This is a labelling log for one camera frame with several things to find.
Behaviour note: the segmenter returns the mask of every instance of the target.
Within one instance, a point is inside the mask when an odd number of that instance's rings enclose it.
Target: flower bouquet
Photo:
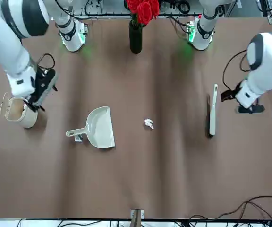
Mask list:
[[[142,28],[159,14],[158,0],[127,0],[131,11],[129,23],[130,49],[138,54],[142,50]]]

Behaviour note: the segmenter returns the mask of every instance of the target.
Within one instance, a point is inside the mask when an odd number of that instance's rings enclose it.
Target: metal bracket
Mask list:
[[[145,218],[145,211],[144,210],[138,210],[138,211],[140,211],[141,219],[144,219]],[[134,214],[135,214],[135,210],[133,209],[133,210],[131,210],[131,218],[133,218]]]

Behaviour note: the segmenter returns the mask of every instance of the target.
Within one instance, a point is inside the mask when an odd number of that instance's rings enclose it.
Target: green led light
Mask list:
[[[85,35],[80,34],[81,35],[81,40],[84,42],[85,41]]]
[[[196,30],[194,29],[188,36],[188,41],[192,43],[194,41]]]

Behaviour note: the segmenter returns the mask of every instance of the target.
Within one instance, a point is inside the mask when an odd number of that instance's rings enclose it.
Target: brown table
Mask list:
[[[146,218],[214,218],[272,195],[272,91],[256,115],[236,114],[237,103],[219,96],[217,135],[209,140],[204,132],[207,94],[214,83],[224,91],[228,59],[263,31],[272,31],[265,18],[220,19],[213,43],[198,52],[158,19],[144,29],[139,55],[129,49],[128,20],[90,22],[78,53],[66,51],[54,26],[24,40],[35,60],[53,54],[59,92],[49,94],[33,129],[0,116],[0,218],[129,218],[133,208]],[[232,87],[246,75],[239,60],[227,70]],[[0,68],[0,103],[5,91]],[[102,105],[111,108],[116,148],[66,137]],[[258,203],[272,214],[272,200]],[[261,216],[248,207],[245,218]]]

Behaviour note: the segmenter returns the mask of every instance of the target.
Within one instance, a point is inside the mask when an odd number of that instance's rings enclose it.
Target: black cable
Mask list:
[[[181,225],[178,224],[178,222],[176,222],[176,221],[174,221],[174,222],[175,222],[175,224],[176,224],[177,226],[182,227]]]
[[[87,12],[87,5],[89,4],[89,1],[90,1],[90,0],[87,1],[87,3],[85,4],[85,8],[84,8],[84,11],[85,11],[85,14],[86,14],[86,15],[88,14],[88,12]]]
[[[55,3],[58,5],[58,7],[60,7],[60,9],[61,9],[64,13],[68,14],[69,16],[73,17],[73,18],[76,19],[76,20],[89,20],[89,19],[92,19],[92,18],[95,18],[95,19],[98,20],[98,18],[96,17],[96,15],[91,16],[91,17],[88,17],[88,18],[79,18],[79,17],[75,17],[73,14],[68,13],[68,12],[67,12],[60,4],[59,4],[59,2],[58,2],[57,0],[54,0],[54,1],[55,1]]]
[[[181,1],[177,1],[176,3],[178,3],[178,9],[179,9],[179,11],[180,11],[182,14],[187,15],[187,14],[190,12],[191,7],[190,7],[188,1],[186,1],[186,0],[181,0]],[[186,6],[187,6],[187,10],[184,10],[184,9],[182,8],[183,5],[186,5]]]
[[[176,20],[178,21],[181,30],[182,30],[184,33],[187,33],[187,31],[184,30],[184,28],[182,27],[182,24],[183,24],[183,23],[181,23],[181,22],[179,21],[179,18],[178,18],[178,17],[176,18]]]
[[[40,65],[39,65],[39,63],[43,60],[43,58],[44,58],[45,56],[49,56],[49,57],[52,58],[53,65],[52,65],[51,67],[44,67],[44,66],[40,66]],[[54,59],[54,57],[53,57],[50,53],[45,53],[45,54],[43,54],[43,55],[39,58],[39,60],[37,61],[37,65],[38,65],[38,67],[40,67],[40,68],[42,68],[42,69],[47,69],[47,70],[53,69],[54,66],[55,66],[55,59]]]
[[[20,219],[20,221],[19,221],[19,222],[18,222],[18,224],[17,224],[17,227],[18,227],[18,226],[19,226],[19,224],[22,222],[22,220],[23,220],[23,219]]]
[[[186,27],[186,26],[187,26],[186,24],[181,23],[181,22],[179,21],[179,19],[178,19],[178,18],[177,18],[177,19],[175,19],[173,16],[169,16],[169,17],[167,17],[167,18],[169,18],[169,19],[172,19],[172,20],[176,21],[176,23],[178,23],[178,24],[179,24],[179,25],[181,25],[181,26],[184,26],[184,27]]]
[[[246,56],[247,56],[247,53],[243,55],[243,57],[241,58],[240,64],[239,64],[240,70],[242,72],[250,72],[251,71],[251,69],[245,70],[245,69],[242,68],[242,62],[243,62],[243,60],[245,59]]]
[[[95,221],[95,222],[92,222],[92,223],[89,223],[89,224],[67,223],[67,224],[64,224],[64,225],[59,226],[59,227],[70,226],[70,225],[73,225],[73,226],[89,226],[89,225],[96,224],[98,222],[101,222],[101,221]]]
[[[253,205],[254,207],[259,208],[259,209],[262,210],[265,214],[267,214],[268,217],[270,217],[270,219],[272,219],[272,216],[271,216],[265,209],[263,209],[261,206],[259,206],[258,204],[254,203],[254,202],[251,202],[251,201],[245,202],[244,207],[243,207],[243,209],[242,209],[242,212],[241,212],[241,214],[240,214],[239,219],[242,219],[242,218],[243,218],[243,215],[244,215],[244,213],[245,213],[246,206],[247,206],[248,204],[251,204],[251,205]]]
[[[225,7],[224,7],[224,5],[221,5],[221,6],[219,6],[220,8],[221,8],[221,13],[219,14],[219,17],[222,17],[223,15],[224,15],[224,13],[225,13]]]
[[[247,50],[242,50],[242,51],[240,51],[239,53],[236,53],[234,56],[232,56],[231,59],[227,62],[226,66],[225,66],[225,68],[224,68],[224,70],[223,70],[222,82],[223,82],[224,86],[227,87],[228,90],[231,90],[231,89],[230,89],[230,87],[224,82],[225,71],[226,71],[226,69],[227,69],[229,63],[230,63],[235,57],[237,57],[238,55],[240,55],[240,54],[242,54],[242,53],[244,53],[244,52],[246,52],[246,51],[247,51]]]
[[[257,4],[257,7],[258,7],[258,10],[260,11],[260,12],[270,12],[270,11],[272,11],[272,8],[271,9],[266,9],[266,10],[262,10],[262,9],[260,9],[260,7],[259,7],[259,5],[258,5],[258,2],[256,2],[256,4]]]
[[[61,225],[63,222],[64,222],[64,220],[62,220],[62,221],[59,223],[59,225],[58,225],[57,227],[60,227],[60,225]]]
[[[209,218],[204,217],[204,216],[202,216],[202,215],[193,215],[193,216],[191,216],[191,217],[189,218],[189,221],[191,221],[191,219],[192,219],[192,218],[195,218],[195,217],[203,218],[203,219],[206,220],[206,221],[216,221],[216,220],[220,219],[220,218],[223,217],[223,216],[226,216],[226,215],[230,215],[230,214],[236,213],[240,208],[242,208],[243,205],[244,205],[244,207],[243,207],[243,210],[244,210],[244,209],[246,208],[246,205],[247,205],[247,204],[254,204],[256,207],[261,208],[259,205],[257,205],[257,204],[255,204],[255,203],[252,202],[252,200],[261,199],[261,198],[271,198],[271,199],[272,199],[272,195],[255,196],[255,197],[253,197],[253,198],[251,198],[251,199],[249,199],[249,200],[247,200],[247,201],[245,201],[245,202],[242,202],[242,203],[241,203],[234,211],[227,212],[227,213],[223,213],[223,214],[221,214],[221,215],[219,215],[218,217],[213,218],[213,219],[209,219]],[[271,217],[271,215],[270,215],[268,212],[266,212],[263,208],[261,208],[261,209],[262,209],[268,216]]]

